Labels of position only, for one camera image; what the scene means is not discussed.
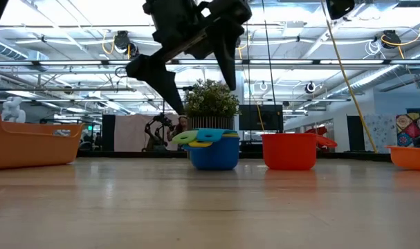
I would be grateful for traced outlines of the medium blue measuring cup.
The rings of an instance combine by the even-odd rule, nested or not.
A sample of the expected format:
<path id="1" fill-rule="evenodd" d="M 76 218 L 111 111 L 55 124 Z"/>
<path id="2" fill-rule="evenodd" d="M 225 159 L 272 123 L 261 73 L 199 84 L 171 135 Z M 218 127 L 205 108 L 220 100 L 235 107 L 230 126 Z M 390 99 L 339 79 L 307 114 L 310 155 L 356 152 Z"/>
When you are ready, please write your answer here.
<path id="1" fill-rule="evenodd" d="M 239 138 L 235 137 L 223 137 L 209 147 L 184 145 L 183 148 L 190 154 L 192 165 L 199 170 L 232 170 L 239 161 Z"/>

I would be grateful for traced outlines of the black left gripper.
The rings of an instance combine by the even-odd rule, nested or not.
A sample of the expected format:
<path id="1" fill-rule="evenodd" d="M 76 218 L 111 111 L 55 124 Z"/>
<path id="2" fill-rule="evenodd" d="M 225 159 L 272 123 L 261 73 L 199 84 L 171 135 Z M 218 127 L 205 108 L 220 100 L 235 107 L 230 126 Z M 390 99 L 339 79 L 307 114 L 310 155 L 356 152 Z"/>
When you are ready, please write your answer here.
<path id="1" fill-rule="evenodd" d="M 237 88 L 235 49 L 244 33 L 242 25 L 252 17 L 247 0 L 199 4 L 194 0 L 146 0 L 143 10 L 154 21 L 152 37 L 161 48 L 152 56 L 139 55 L 131 60 L 126 65 L 127 77 L 146 82 L 179 115 L 184 114 L 184 106 L 174 80 L 176 73 L 167 71 L 163 61 L 180 53 L 195 59 L 214 54 L 228 88 Z"/>

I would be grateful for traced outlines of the green measuring cup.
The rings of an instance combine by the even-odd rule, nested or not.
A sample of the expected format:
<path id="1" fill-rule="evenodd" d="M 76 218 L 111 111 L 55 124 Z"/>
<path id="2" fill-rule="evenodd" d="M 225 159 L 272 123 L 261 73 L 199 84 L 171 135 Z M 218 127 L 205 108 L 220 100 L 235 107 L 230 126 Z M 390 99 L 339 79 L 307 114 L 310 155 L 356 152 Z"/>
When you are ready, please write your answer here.
<path id="1" fill-rule="evenodd" d="M 197 134 L 198 134 L 198 130 L 194 129 L 194 130 L 188 130 L 188 131 L 183 131 L 177 135 L 175 135 L 175 137 L 172 138 L 172 142 L 175 142 L 177 144 L 189 144 L 193 141 L 195 141 L 197 139 Z"/>

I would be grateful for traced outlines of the red background object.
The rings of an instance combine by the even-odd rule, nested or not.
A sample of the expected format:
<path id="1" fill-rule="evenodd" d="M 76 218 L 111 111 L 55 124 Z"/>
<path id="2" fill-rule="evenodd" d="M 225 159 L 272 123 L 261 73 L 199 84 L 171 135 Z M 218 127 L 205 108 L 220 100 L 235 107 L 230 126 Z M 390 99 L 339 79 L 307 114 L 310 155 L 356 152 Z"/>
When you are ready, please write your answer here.
<path id="1" fill-rule="evenodd" d="M 315 133 L 320 136 L 324 136 L 327 133 L 327 128 L 325 126 L 317 127 L 317 128 L 311 128 L 307 129 L 305 133 Z M 317 143 L 316 145 L 317 150 L 321 152 L 328 152 L 329 149 L 326 145 L 321 145 L 320 143 Z"/>

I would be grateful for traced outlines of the light blue measuring cup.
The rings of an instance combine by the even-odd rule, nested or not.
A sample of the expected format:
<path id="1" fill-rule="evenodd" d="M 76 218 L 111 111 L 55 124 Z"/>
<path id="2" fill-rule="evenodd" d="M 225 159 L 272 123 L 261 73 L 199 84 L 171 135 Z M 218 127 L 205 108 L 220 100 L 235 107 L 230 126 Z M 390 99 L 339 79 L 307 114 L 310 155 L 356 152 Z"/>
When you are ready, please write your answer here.
<path id="1" fill-rule="evenodd" d="M 237 134 L 234 130 L 229 129 L 198 129 L 196 139 L 199 142 L 218 142 L 222 139 L 224 134 Z"/>

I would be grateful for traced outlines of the red measuring cup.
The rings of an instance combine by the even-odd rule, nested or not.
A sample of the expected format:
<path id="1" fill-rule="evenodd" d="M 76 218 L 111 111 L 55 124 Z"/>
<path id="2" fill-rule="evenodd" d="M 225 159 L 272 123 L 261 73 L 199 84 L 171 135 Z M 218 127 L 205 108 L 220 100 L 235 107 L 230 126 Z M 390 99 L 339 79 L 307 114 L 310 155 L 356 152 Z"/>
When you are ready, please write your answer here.
<path id="1" fill-rule="evenodd" d="M 310 170 L 317 161 L 317 144 L 337 146 L 315 133 L 262 134 L 264 163 L 274 170 Z"/>

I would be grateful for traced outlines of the colourful wall poster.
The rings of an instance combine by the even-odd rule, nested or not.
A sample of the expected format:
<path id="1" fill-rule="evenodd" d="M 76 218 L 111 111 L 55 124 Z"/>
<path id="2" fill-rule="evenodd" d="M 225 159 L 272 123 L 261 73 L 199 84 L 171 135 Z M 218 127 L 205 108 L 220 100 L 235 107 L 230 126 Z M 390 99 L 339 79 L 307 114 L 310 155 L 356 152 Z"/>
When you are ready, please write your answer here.
<path id="1" fill-rule="evenodd" d="M 400 147 L 413 147 L 420 137 L 420 114 L 407 113 L 396 116 L 396 139 Z"/>

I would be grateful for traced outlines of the person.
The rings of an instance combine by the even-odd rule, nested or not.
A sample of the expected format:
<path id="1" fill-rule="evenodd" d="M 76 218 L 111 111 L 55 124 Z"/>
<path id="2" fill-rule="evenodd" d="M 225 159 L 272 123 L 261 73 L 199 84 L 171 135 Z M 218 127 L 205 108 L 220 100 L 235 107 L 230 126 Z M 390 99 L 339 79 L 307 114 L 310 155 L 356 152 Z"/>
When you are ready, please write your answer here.
<path id="1" fill-rule="evenodd" d="M 179 116 L 178 124 L 173 129 L 169 129 L 167 132 L 168 141 L 172 141 L 173 137 L 188 130 L 188 118 L 186 116 Z"/>

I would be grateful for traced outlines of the green plant in striped pot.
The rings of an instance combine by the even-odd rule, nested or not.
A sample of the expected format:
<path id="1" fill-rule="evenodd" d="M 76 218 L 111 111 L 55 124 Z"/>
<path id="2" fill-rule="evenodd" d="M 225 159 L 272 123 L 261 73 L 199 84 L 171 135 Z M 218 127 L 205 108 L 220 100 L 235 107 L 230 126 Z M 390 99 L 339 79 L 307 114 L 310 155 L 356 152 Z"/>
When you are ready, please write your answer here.
<path id="1" fill-rule="evenodd" d="M 239 114 L 238 97 L 229 87 L 214 80 L 197 80 L 193 90 L 185 94 L 185 115 L 190 129 L 235 128 Z"/>

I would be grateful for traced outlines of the orange plastic basket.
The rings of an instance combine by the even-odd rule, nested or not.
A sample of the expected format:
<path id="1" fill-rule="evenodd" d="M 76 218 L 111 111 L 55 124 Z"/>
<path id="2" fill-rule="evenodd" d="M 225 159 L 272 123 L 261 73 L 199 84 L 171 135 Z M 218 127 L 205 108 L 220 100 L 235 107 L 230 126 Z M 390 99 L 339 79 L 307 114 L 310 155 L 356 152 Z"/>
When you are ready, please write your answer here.
<path id="1" fill-rule="evenodd" d="M 0 114 L 0 169 L 71 163 L 82 130 L 82 124 L 4 122 Z"/>

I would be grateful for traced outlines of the yellow measuring cup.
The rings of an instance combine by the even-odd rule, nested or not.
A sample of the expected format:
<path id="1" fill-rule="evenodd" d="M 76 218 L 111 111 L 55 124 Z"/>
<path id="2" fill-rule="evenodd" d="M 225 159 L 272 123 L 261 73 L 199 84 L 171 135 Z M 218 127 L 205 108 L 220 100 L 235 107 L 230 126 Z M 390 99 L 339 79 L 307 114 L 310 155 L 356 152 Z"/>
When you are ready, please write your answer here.
<path id="1" fill-rule="evenodd" d="M 223 138 L 239 138 L 239 136 L 236 133 L 227 133 L 222 136 Z M 190 147 L 209 147 L 212 145 L 212 142 L 199 142 L 198 140 L 195 140 L 193 142 L 190 142 L 188 146 Z"/>

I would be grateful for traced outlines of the white patterned panel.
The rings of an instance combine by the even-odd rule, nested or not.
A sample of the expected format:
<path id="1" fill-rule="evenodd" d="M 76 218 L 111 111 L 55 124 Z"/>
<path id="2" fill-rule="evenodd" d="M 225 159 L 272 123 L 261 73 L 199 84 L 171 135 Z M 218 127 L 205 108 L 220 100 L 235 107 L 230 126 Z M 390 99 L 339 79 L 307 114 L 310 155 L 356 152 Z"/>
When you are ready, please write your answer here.
<path id="1" fill-rule="evenodd" d="M 368 114 L 363 116 L 369 129 L 370 136 L 380 154 L 388 154 L 390 150 L 386 146 L 395 146 L 396 122 L 394 114 Z"/>

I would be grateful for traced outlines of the black upright panel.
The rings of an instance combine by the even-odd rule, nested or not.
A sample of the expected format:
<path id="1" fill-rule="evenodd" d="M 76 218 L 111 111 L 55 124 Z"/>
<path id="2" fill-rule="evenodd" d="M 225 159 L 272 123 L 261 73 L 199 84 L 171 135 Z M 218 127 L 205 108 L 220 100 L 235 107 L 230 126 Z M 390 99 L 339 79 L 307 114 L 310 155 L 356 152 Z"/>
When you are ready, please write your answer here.
<path id="1" fill-rule="evenodd" d="M 115 115 L 102 116 L 102 150 L 114 151 Z"/>

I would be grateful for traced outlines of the beige cloth curtain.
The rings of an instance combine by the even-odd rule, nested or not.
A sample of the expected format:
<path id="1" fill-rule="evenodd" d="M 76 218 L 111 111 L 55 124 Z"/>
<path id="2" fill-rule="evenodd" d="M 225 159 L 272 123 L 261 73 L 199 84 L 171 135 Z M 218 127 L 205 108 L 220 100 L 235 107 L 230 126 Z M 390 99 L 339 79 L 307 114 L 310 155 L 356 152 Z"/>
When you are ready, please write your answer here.
<path id="1" fill-rule="evenodd" d="M 114 151 L 168 151 L 167 132 L 178 124 L 179 116 L 160 113 L 155 116 L 135 114 L 116 116 Z"/>

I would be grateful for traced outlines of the black monitor screen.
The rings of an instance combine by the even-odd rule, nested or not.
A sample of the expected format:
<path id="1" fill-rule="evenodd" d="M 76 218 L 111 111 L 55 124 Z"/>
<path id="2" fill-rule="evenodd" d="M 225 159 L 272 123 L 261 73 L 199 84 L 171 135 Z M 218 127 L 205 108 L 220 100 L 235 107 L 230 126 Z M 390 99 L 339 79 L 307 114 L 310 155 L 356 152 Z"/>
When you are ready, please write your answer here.
<path id="1" fill-rule="evenodd" d="M 239 105 L 239 129 L 242 131 L 283 131 L 281 105 Z"/>

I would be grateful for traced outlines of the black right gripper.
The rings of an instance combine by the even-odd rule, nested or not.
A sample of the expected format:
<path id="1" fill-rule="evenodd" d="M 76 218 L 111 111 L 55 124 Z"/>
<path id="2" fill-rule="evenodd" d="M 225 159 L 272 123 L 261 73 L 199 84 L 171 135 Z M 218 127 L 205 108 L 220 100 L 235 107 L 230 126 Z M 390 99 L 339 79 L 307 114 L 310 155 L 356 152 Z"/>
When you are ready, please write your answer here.
<path id="1" fill-rule="evenodd" d="M 354 0 L 326 0 L 327 10 L 332 20 L 340 19 L 354 9 Z"/>

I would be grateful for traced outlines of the orange measuring cup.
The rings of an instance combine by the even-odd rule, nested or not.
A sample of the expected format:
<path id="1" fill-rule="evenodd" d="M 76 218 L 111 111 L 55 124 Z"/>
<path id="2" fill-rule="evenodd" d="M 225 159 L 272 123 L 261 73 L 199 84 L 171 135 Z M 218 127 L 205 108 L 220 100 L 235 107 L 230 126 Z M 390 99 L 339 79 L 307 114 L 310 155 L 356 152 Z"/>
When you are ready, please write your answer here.
<path id="1" fill-rule="evenodd" d="M 400 168 L 420 171 L 420 148 L 387 146 L 391 161 Z"/>

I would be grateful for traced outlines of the black door panel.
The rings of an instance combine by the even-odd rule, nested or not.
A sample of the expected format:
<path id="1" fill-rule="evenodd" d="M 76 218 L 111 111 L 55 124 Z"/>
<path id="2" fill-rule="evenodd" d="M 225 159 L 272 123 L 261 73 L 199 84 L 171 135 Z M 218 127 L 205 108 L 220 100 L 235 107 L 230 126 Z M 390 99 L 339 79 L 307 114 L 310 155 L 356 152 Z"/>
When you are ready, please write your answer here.
<path id="1" fill-rule="evenodd" d="M 359 116 L 347 116 L 350 151 L 365 151 L 363 125 Z"/>

